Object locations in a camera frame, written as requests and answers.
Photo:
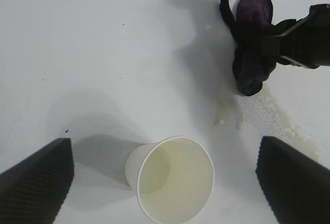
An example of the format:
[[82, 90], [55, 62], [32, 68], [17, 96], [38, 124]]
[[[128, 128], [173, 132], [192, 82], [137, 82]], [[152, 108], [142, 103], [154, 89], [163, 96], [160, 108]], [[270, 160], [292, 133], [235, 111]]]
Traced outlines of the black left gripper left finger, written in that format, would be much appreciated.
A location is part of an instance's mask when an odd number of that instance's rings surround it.
[[1, 173], [1, 223], [53, 223], [73, 178], [71, 140], [58, 138]]

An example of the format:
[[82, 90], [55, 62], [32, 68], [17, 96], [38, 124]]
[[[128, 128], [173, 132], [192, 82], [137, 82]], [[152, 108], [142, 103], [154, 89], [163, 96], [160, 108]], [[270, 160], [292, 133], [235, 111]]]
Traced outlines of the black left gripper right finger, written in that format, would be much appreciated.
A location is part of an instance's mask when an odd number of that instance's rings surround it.
[[282, 140], [264, 136], [255, 172], [279, 223], [329, 223], [329, 169]]

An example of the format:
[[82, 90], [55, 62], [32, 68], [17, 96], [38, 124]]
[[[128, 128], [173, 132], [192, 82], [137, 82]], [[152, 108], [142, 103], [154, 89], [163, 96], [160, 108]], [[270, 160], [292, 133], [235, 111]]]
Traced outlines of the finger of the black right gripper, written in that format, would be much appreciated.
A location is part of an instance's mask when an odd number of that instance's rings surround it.
[[289, 64], [329, 66], [329, 4], [312, 5], [309, 14], [275, 37], [276, 55]]

